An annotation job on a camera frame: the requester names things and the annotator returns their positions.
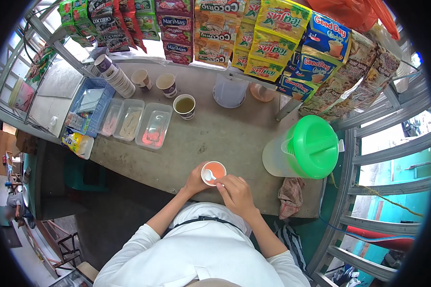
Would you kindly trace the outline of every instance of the hand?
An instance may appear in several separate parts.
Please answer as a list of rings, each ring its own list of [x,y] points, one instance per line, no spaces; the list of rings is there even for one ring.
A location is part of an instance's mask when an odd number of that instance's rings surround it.
[[[214,182],[222,195],[223,202],[231,212],[241,216],[244,220],[258,212],[258,209],[255,208],[249,185],[242,177],[225,175]]]
[[[195,167],[194,170],[192,170],[192,172],[190,172],[190,175],[187,178],[187,182],[185,183],[185,186],[181,189],[181,192],[187,192],[189,196],[192,197],[198,192],[201,192],[206,188],[210,187],[201,179],[201,169],[203,169],[203,166],[208,162],[209,161],[199,164]]]

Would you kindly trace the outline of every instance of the cup of tea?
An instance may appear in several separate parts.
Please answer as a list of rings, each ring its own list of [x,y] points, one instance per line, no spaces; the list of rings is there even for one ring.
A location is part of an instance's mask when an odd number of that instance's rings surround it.
[[[211,187],[215,187],[216,185],[214,184],[213,179],[209,181],[206,180],[207,169],[212,172],[212,175],[216,179],[227,175],[227,170],[225,169],[223,164],[215,161],[208,162],[207,164],[205,164],[201,169],[201,179],[203,180],[204,183],[206,183],[208,186],[211,186]]]
[[[171,73],[164,73],[157,78],[156,85],[161,89],[166,98],[173,98],[177,95],[176,77]]]
[[[191,95],[179,95],[172,105],[174,110],[186,121],[195,116],[195,98]]]
[[[143,91],[148,91],[152,88],[148,72],[145,69],[139,69],[134,72],[131,76],[131,81]]]

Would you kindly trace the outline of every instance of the green pitcher lid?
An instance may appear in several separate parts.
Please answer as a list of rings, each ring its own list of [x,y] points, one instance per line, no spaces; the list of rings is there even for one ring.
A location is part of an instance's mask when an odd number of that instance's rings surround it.
[[[306,175],[322,179],[334,170],[338,159],[338,137],[322,118],[308,115],[295,124],[288,149]]]

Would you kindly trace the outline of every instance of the blue plastic basket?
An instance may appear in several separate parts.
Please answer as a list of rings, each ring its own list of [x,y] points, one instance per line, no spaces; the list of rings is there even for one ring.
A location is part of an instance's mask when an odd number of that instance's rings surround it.
[[[70,112],[75,112],[78,110],[83,99],[83,93],[87,89],[104,89],[104,92],[102,93],[102,96],[99,99],[94,112],[85,119],[82,130],[76,130],[73,128],[69,129],[77,133],[81,133],[82,135],[96,137],[99,126],[101,125],[102,119],[104,118],[105,112],[107,111],[107,107],[110,103],[110,99],[115,94],[115,89],[101,77],[86,78],[85,82],[78,90],[78,94],[75,97],[74,104],[70,108]]]

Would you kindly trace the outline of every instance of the orange plastic bag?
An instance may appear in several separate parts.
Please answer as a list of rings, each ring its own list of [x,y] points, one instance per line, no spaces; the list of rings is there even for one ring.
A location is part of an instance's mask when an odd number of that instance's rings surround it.
[[[381,0],[307,0],[311,8],[348,28],[367,32],[380,19],[395,40],[399,32],[388,8]]]

